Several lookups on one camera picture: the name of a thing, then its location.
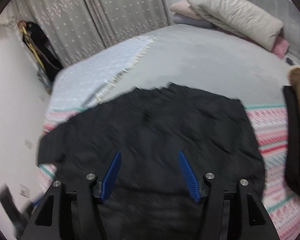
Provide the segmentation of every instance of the electrical outlet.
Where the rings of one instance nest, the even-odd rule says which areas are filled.
[[[41,95],[39,96],[39,98],[40,98],[40,100],[41,100],[42,102],[45,102],[47,96],[46,96],[45,94],[41,94]]]
[[[25,146],[28,148],[28,149],[32,149],[32,142],[30,142],[29,140],[25,140]]]
[[[27,198],[30,198],[30,190],[21,184],[20,184],[20,194]]]

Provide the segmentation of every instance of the striped blanket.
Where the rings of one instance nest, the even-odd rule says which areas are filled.
[[[44,131],[48,133],[59,123],[84,109],[50,112]],[[285,106],[250,106],[247,115],[254,129],[259,151],[266,168],[266,187],[263,204],[268,211],[281,240],[294,240],[300,233],[300,198],[285,184],[284,168],[287,154],[287,109]],[[41,165],[40,183],[46,191],[56,172],[51,164]]]

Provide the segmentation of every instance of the blue item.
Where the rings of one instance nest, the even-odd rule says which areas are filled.
[[[179,159],[179,166],[183,174],[183,177],[186,181],[190,196],[194,199],[196,203],[199,203],[201,199],[199,193],[199,183],[183,151],[179,152],[178,159]]]
[[[121,153],[117,152],[102,183],[101,201],[104,203],[111,195],[114,182],[121,166]]]
[[[37,199],[33,202],[33,206],[36,207],[40,203],[42,198],[43,198],[43,195],[41,195],[40,197],[37,197]]]

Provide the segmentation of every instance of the hanging clothes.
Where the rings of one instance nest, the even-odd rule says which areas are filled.
[[[53,82],[58,72],[63,69],[63,66],[46,47],[49,41],[47,36],[39,25],[33,22],[20,21],[18,27],[23,34],[22,41],[34,54],[50,82]]]

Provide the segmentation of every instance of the curtain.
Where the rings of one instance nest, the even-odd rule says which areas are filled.
[[[40,25],[64,66],[170,25],[165,0],[13,0],[18,20]]]

